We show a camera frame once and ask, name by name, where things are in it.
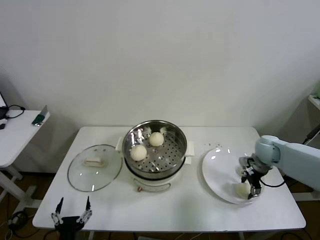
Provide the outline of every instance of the black cable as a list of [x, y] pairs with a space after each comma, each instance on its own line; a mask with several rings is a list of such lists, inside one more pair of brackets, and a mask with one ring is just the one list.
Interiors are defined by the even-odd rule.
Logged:
[[286, 183], [286, 181], [283, 180], [283, 182], [280, 183], [279, 185], [269, 185], [269, 184], [264, 183], [264, 181], [262, 181], [261, 179], [260, 179], [260, 182], [261, 182], [263, 185], [265, 185], [265, 186], [267, 186], [267, 187], [270, 187], [270, 188], [278, 188], [278, 187], [281, 187], [283, 184]]
[[12, 232], [13, 232], [13, 235], [15, 235], [17, 238], [19, 238], [19, 239], [28, 239], [28, 238], [30, 238], [30, 237], [32, 237], [33, 235], [35, 235], [37, 232], [39, 232], [40, 231], [40, 229], [38, 229], [38, 230], [36, 230], [35, 232], [33, 232], [33, 233], [31, 233], [31, 234], [29, 234], [29, 235], [27, 235], [27, 236], [20, 236], [20, 235], [18, 235], [17, 233], [16, 233], [16, 231], [15, 230], [12, 230]]
[[297, 234], [292, 233], [292, 232], [286, 232], [286, 233], [282, 234], [280, 240], [283, 240], [286, 235], [293, 235], [293, 236], [297, 237], [299, 240], [303, 240], [303, 239], [302, 239], [301, 237], [299, 237]]
[[24, 114], [24, 112], [25, 112], [25, 110], [26, 110], [23, 106], [19, 106], [19, 105], [16, 105], [16, 104], [13, 104], [13, 105], [8, 106], [8, 109], [10, 109], [11, 107], [18, 107], [18, 108], [20, 108], [20, 110], [21, 110], [22, 112], [19, 113], [17, 116], [8, 116], [8, 115], [6, 115], [6, 116], [5, 116], [6, 119], [15, 119], [15, 118], [19, 117], [20, 115]]
[[40, 229], [37, 229], [35, 232], [26, 236], [21, 236], [16, 232], [17, 230], [23, 228], [29, 219], [30, 218], [24, 211], [18, 211], [14, 213], [8, 220], [8, 228], [12, 230], [13, 235], [15, 235], [17, 238], [20, 238], [20, 239], [30, 238], [33, 235], [35, 235], [37, 232], [39, 232]]
[[56, 230], [50, 230], [50, 231], [48, 231], [44, 236], [43, 236], [43, 240], [46, 240], [46, 238], [47, 238], [47, 236], [49, 235], [49, 234], [52, 234], [52, 233], [55, 233], [56, 232]]
[[312, 240], [312, 237], [311, 235], [307, 232], [307, 230], [305, 228], [302, 228], [302, 230], [305, 232], [305, 234], [308, 235], [309, 239]]

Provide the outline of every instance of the table leg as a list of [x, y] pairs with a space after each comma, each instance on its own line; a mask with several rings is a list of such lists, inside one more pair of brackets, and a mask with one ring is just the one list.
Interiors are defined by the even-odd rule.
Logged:
[[253, 234], [251, 237], [249, 237], [247, 240], [267, 240], [271, 238], [273, 235], [278, 233], [277, 231], [262, 231], [257, 232]]
[[95, 232], [94, 231], [90, 231], [88, 240], [93, 240], [94, 239], [94, 235], [95, 235]]
[[16, 177], [16, 179], [21, 180], [22, 179], [22, 175], [20, 172], [17, 171], [17, 169], [15, 169], [12, 165], [11, 166], [7, 166], [5, 168], [5, 170], [10, 173], [13, 177]]
[[0, 186], [3, 187], [3, 189], [7, 190], [8, 193], [12, 194], [19, 201], [26, 203], [27, 205], [32, 205], [33, 199], [24, 191], [22, 191], [17, 185], [15, 185], [1, 171], [0, 171]]
[[239, 239], [240, 240], [246, 240], [245, 239], [245, 235], [244, 235], [244, 233], [242, 231], [238, 232], [238, 235], [239, 235]]

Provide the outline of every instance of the metal rim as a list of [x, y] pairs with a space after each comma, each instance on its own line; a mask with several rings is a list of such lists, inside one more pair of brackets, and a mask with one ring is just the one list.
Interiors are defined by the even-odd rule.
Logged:
[[141, 178], [141, 179], [144, 179], [144, 180], [148, 180], [148, 181], [160, 181], [160, 180], [164, 180], [164, 179], [167, 179], [167, 178], [172, 177], [173, 175], [175, 175], [177, 172], [180, 171], [180, 169], [181, 169], [181, 168], [183, 167], [183, 165], [185, 164], [185, 161], [186, 161], [186, 157], [183, 158], [181, 166], [179, 166], [179, 168], [178, 168], [175, 172], [173, 172], [172, 174], [170, 174], [170, 175], [168, 175], [168, 176], [159, 177], [159, 178], [148, 178], [148, 177], [145, 177], [145, 176], [142, 176], [142, 175], [138, 175], [136, 172], [134, 172], [134, 171], [132, 170], [132, 168], [129, 166], [126, 158], [124, 158], [124, 163], [125, 163], [125, 165], [127, 166], [127, 168], [129, 169], [129, 171], [130, 171], [131, 173], [133, 173], [133, 174], [134, 174], [135, 176], [137, 176], [138, 178]]
[[[139, 129], [141, 126], [145, 126], [145, 125], [148, 125], [148, 124], [164, 124], [164, 125], [168, 125], [169, 127], [172, 127], [174, 129], [176, 129], [181, 135], [182, 135], [182, 138], [180, 139], [181, 143], [185, 146], [185, 150], [182, 152], [182, 156], [180, 158], [180, 162], [181, 164], [180, 165], [177, 165], [177, 166], [174, 166], [173, 168], [171, 169], [166, 169], [164, 171], [161, 171], [161, 172], [155, 172], [155, 173], [152, 173], [154, 174], [154, 177], [148, 177], [148, 176], [143, 176], [144, 173], [147, 174], [146, 171], [143, 171], [139, 168], [137, 168], [135, 165], [132, 165], [130, 163], [130, 160], [131, 159], [127, 159], [127, 157], [129, 158], [130, 156], [128, 156], [126, 153], [126, 151], [128, 150], [128, 146], [125, 145], [125, 143], [123, 142], [122, 144], [122, 153], [123, 153], [123, 156], [124, 156], [124, 162], [126, 164], [126, 166], [128, 167], [128, 169], [130, 170], [130, 172], [132, 172], [135, 176], [141, 178], [141, 179], [145, 179], [145, 180], [149, 180], [149, 181], [158, 181], [158, 180], [163, 180], [163, 179], [167, 179], [169, 177], [172, 177], [174, 174], [176, 174], [180, 169], [181, 167], [184, 165], [185, 163], [185, 154], [186, 154], [186, 149], [187, 149], [187, 138], [184, 134], [184, 132], [175, 124], [171, 123], [171, 122], [168, 122], [168, 121], [165, 121], [165, 120], [148, 120], [148, 121], [144, 121], [144, 122], [141, 122], [137, 125], [135, 125], [134, 127], [132, 127], [124, 136], [124, 140], [126, 140], [127, 138], [130, 137], [130, 135], [136, 131], [137, 129]], [[161, 177], [156, 177], [156, 175], [158, 174], [165, 174], [165, 173], [168, 173], [168, 175], [166, 176], [161, 176]]]

